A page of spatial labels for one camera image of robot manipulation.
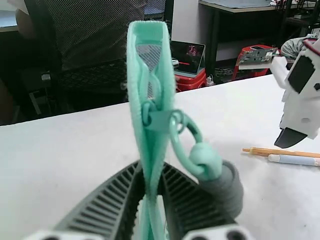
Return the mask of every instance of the pen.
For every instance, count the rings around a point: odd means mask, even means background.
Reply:
[[[292,155],[276,155],[270,154],[268,156],[270,162],[282,163],[282,164],[299,164],[309,166],[319,166],[320,158],[307,157],[307,156],[292,156]]]
[[[259,155],[264,157],[267,157],[270,154],[276,154],[276,155],[291,155],[291,156],[302,156],[302,157],[310,157],[310,158],[320,158],[319,153],[303,152],[303,151],[286,151],[286,150],[258,148],[258,147],[243,148],[242,151],[251,153],[253,155]]]

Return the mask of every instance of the laptop screen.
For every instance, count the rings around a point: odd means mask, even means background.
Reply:
[[[181,41],[171,41],[171,55],[179,61],[176,71],[197,74],[205,45]]]

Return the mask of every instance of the black chair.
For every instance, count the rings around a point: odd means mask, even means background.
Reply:
[[[62,112],[126,100],[129,23],[166,21],[174,0],[25,0]]]

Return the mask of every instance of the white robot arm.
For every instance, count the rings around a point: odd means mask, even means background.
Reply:
[[[320,128],[320,40],[301,51],[290,71],[284,57],[275,57],[270,66],[278,85],[285,89],[281,133],[275,145],[289,148],[304,138],[314,139]]]

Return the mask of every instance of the pencil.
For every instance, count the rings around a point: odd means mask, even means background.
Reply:
[[[291,156],[302,156],[302,157],[310,157],[310,158],[320,158],[319,153],[303,152],[303,151],[286,151],[286,150],[258,148],[258,147],[243,148],[242,151],[251,153],[253,155],[259,155],[264,157],[267,157],[270,154],[276,154],[276,155],[291,155]]]

